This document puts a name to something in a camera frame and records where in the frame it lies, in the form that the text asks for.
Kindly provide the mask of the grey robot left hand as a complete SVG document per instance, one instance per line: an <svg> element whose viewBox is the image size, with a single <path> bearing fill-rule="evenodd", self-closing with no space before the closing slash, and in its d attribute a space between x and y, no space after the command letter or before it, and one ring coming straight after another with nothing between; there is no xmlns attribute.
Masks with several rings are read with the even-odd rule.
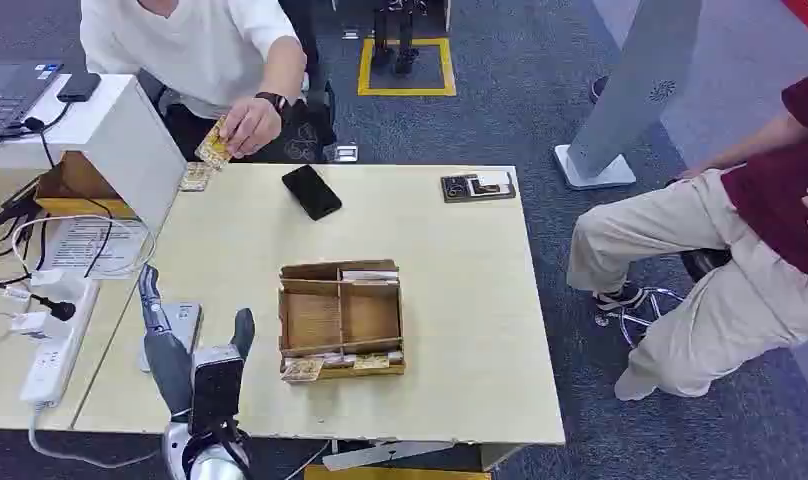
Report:
<svg viewBox="0 0 808 480"><path fill-rule="evenodd" d="M187 422L193 412L193 355L173 333L162 307L157 288L159 271L146 264L137 280L145 325L143 347L152 377L175 423ZM205 389L204 413L219 418L232 418L239 412L244 363L255 337L255 322L250 309L237 311L234 333L229 345L236 354L227 359L230 367L218 371L216 385Z"/></svg>

